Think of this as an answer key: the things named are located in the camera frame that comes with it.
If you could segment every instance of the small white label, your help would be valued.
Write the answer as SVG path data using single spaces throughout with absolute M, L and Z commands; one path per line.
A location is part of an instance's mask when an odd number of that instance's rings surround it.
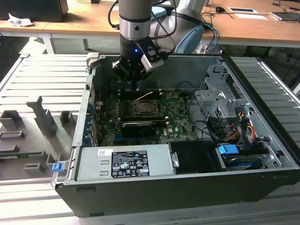
M 98 156 L 111 156 L 113 149 L 98 149 Z
M 148 172 L 148 169 L 140 169 L 140 170 L 136 170 L 138 173 L 144 173 L 144 172 Z

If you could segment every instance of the wooden desk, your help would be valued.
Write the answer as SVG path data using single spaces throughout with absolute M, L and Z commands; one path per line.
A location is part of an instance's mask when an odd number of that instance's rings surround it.
M 110 2 L 91 4 L 87 1 L 68 0 L 69 11 L 63 22 L 49 22 L 44 32 L 119 35 L 119 31 L 112 28 L 108 21 Z M 119 12 L 112 12 L 112 23 L 119 23 Z
M 283 9 L 273 6 L 270 0 L 214 0 L 213 2 L 222 5 L 228 13 L 232 13 L 228 7 L 253 8 L 258 14 L 283 12 Z M 296 2 L 282 1 L 281 5 L 286 9 L 300 7 Z M 215 9 L 216 6 L 211 4 L 210 7 L 204 7 L 203 12 L 215 13 Z M 227 14 L 218 14 L 212 18 L 214 28 L 220 33 L 221 44 L 300 47 L 300 23 L 298 22 L 278 22 L 278 19 L 272 15 L 264 15 L 268 20 L 239 19 L 235 14 L 231 16 L 234 19 Z M 208 16 L 203 15 L 203 17 L 210 23 Z
M 272 5 L 270 0 L 214 0 L 215 4 L 221 4 L 227 12 L 227 7 L 253 8 L 259 14 L 269 14 L 270 11 L 283 11 Z M 107 21 L 108 10 L 112 3 L 101 2 L 91 4 L 87 1 L 68 0 L 69 11 L 64 22 L 34 22 L 35 26 L 27 28 L 13 27 L 7 21 L 0 21 L 0 32 L 6 36 L 24 36 L 43 38 L 48 53 L 55 53 L 52 38 L 80 38 L 84 39 L 87 49 L 87 39 L 101 38 L 107 40 L 119 40 L 119 31 L 110 27 Z M 281 5 L 299 8 L 295 2 L 281 2 Z M 204 7 L 203 12 L 215 12 L 215 5 Z M 300 24 L 297 22 L 278 22 L 272 15 L 265 15 L 267 20 L 239 19 L 231 14 L 215 15 L 212 18 L 215 29 L 220 34 L 220 44 L 229 45 L 258 45 L 300 47 Z M 210 18 L 203 16 L 207 22 Z M 118 23 L 118 12 L 112 12 L 112 22 Z M 208 43 L 213 35 L 206 30 L 202 43 Z

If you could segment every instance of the paper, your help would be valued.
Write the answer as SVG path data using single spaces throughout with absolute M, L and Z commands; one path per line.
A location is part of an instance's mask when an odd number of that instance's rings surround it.
M 8 21 L 14 25 L 15 27 L 23 27 L 33 25 L 30 19 L 19 19 L 17 17 L 12 16 L 10 13 Z
M 263 15 L 254 15 L 254 14 L 240 14 L 235 13 L 235 15 L 240 19 L 253 19 L 253 20 L 267 20 Z

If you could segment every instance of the floor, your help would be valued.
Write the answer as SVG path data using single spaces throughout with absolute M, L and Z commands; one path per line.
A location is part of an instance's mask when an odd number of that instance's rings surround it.
M 1 37 L 0 36 L 0 77 L 6 75 L 17 59 L 17 52 L 28 43 L 27 37 Z M 83 41 L 81 39 L 63 39 L 57 38 L 54 40 L 56 49 L 59 54 L 87 54 L 91 52 L 100 53 L 119 53 L 120 45 L 117 41 L 101 41 L 96 39 L 88 40 L 90 50 L 84 50 Z M 244 56 L 246 46 L 238 45 L 218 45 L 218 50 L 223 49 L 231 56 Z M 262 56 L 266 48 L 253 48 L 251 54 Z M 281 78 L 284 78 L 285 83 L 289 83 L 291 78 L 300 72 L 300 57 L 299 49 L 295 48 L 271 48 L 268 56 L 263 60 L 266 64 Z

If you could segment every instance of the robotic arm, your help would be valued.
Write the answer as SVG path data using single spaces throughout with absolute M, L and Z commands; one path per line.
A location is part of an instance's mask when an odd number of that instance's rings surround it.
M 120 29 L 120 58 L 112 69 L 121 79 L 132 83 L 132 90 L 136 90 L 137 81 L 163 65 L 173 51 L 193 52 L 204 31 L 200 19 L 204 0 L 181 0 L 170 17 L 159 18 L 151 16 L 156 2 L 119 0 L 113 4 L 119 3 L 120 25 L 111 24 L 110 19 L 109 23 Z

